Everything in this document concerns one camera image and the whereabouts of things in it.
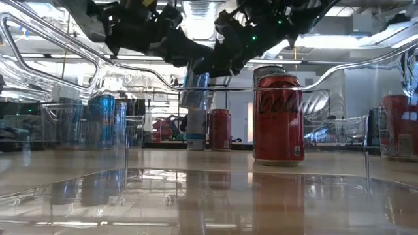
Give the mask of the black equipment with green light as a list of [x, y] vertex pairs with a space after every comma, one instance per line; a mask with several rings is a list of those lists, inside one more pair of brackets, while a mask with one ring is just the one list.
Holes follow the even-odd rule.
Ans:
[[0, 102], [0, 152], [42, 149], [38, 102]]

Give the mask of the ceiling strip light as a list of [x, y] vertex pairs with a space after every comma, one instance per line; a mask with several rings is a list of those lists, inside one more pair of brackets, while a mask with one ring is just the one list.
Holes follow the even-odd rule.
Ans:
[[299, 65], [299, 64], [302, 64], [302, 61], [300, 61], [300, 60], [287, 60], [287, 59], [250, 59], [248, 61], [248, 63]]
[[145, 55], [118, 55], [116, 59], [119, 60], [138, 60], [138, 61], [163, 61], [163, 58]]

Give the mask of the red background object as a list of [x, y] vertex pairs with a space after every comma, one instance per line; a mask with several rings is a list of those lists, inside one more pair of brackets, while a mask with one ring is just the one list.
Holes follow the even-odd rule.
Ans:
[[170, 127], [169, 122], [160, 119], [152, 125], [153, 142], [172, 140], [172, 136], [173, 131]]

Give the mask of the red cola can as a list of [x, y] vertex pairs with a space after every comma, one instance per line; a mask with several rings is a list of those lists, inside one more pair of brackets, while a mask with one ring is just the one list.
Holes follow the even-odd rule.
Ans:
[[259, 80], [253, 108], [253, 157], [264, 165], [298, 166], [304, 160], [302, 92], [296, 76]]
[[212, 151], [232, 148], [231, 114], [227, 109], [213, 109], [209, 114], [209, 146]]
[[381, 156], [418, 162], [418, 98], [387, 95], [379, 107]]

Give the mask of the silver ventilation duct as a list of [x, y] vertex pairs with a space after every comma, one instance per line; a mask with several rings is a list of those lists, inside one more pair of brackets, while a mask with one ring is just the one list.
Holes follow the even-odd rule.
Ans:
[[184, 1], [187, 35], [194, 40], [210, 40], [215, 35], [216, 2]]

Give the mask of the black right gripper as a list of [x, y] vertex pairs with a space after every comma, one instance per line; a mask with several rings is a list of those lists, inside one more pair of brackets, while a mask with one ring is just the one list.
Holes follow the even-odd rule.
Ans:
[[237, 75], [244, 67], [242, 57], [257, 57], [283, 40], [294, 43], [300, 34], [315, 26], [315, 0], [243, 0], [243, 26], [234, 16], [238, 9], [223, 10], [214, 22], [223, 40], [193, 67], [195, 74], [211, 78]]

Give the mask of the blue silver energy drink can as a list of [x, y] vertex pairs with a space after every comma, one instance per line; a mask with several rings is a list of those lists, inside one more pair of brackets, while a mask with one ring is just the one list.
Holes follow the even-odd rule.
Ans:
[[59, 142], [66, 148], [75, 148], [80, 139], [82, 101], [60, 97], [59, 103], [61, 105], [61, 109], [57, 113], [59, 118]]
[[127, 103], [123, 101], [116, 101], [115, 107], [115, 124], [114, 124], [114, 144], [117, 148], [125, 146], [126, 136], [126, 112]]
[[179, 106], [182, 108], [201, 110], [204, 106], [209, 84], [209, 74], [196, 75], [191, 66], [187, 68], [186, 76], [182, 84], [185, 91], [180, 94]]
[[114, 112], [115, 98], [111, 95], [100, 95], [88, 102], [86, 144], [89, 148], [112, 147]]

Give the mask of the clear plastic bin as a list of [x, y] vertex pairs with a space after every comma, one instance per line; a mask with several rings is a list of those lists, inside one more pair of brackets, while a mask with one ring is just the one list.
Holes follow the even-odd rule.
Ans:
[[347, 152], [364, 151], [368, 115], [337, 119], [331, 115], [324, 120], [304, 120], [306, 151]]
[[[142, 118], [145, 114], [145, 100], [143, 99], [118, 99], [115, 98], [115, 107], [116, 101], [123, 101], [127, 103], [127, 112], [126, 112], [126, 136], [125, 136], [125, 146], [123, 148], [117, 148], [114, 144], [114, 130], [112, 138], [112, 147], [106, 149], [125, 149], [130, 146], [138, 146], [142, 143]], [[71, 149], [71, 150], [100, 150], [89, 148], [86, 144], [86, 133], [88, 128], [87, 114], [88, 114], [88, 102], [82, 101], [82, 120], [80, 123], [80, 139], [79, 144], [75, 148], [66, 148], [62, 146], [59, 142], [58, 136], [58, 127], [59, 127], [59, 118], [58, 110], [61, 109], [59, 102], [43, 104], [41, 106], [41, 116], [42, 116], [42, 141], [43, 144], [47, 147], [56, 148], [56, 149]]]
[[[119, 60], [84, 0], [0, 0], [0, 102], [145, 100], [142, 144], [169, 122], [186, 142], [179, 106], [185, 67]], [[300, 81], [304, 120], [368, 115], [364, 146], [380, 147], [387, 95], [418, 98], [418, 3], [341, 0], [301, 34], [237, 75], [208, 84], [206, 148], [0, 152], [0, 235], [418, 235], [418, 162], [368, 152], [305, 152], [298, 166], [250, 151], [212, 151], [209, 114], [227, 109], [233, 142], [253, 145], [253, 72], [282, 65]], [[144, 55], [123, 49], [119, 55]]]

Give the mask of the black aluminium table frame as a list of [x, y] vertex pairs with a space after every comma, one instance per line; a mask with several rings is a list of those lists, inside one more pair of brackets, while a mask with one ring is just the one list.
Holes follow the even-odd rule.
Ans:
[[[45, 150], [42, 142], [0, 142], [0, 152], [17, 152], [22, 151], [26, 147], [32, 151]], [[148, 149], [186, 149], [186, 142], [146, 142], [138, 146], [130, 146], [130, 148], [148, 148]], [[232, 150], [250, 151], [253, 146], [251, 144], [243, 144], [241, 142], [233, 142]], [[370, 155], [381, 155], [381, 148], [378, 146], [362, 146], [358, 144], [336, 145], [335, 143], [317, 143], [316, 145], [308, 144], [305, 146], [305, 152], [309, 151], [325, 151], [325, 152], [368, 152]]]

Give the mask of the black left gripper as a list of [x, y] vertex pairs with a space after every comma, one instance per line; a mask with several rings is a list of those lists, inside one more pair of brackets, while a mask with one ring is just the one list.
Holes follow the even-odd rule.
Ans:
[[142, 0], [120, 0], [109, 6], [109, 49], [118, 55], [122, 48], [145, 54], [153, 44], [162, 43], [164, 62], [184, 67], [191, 60], [209, 56], [213, 49], [189, 39], [181, 29], [183, 20], [176, 0], [159, 0], [145, 7]]

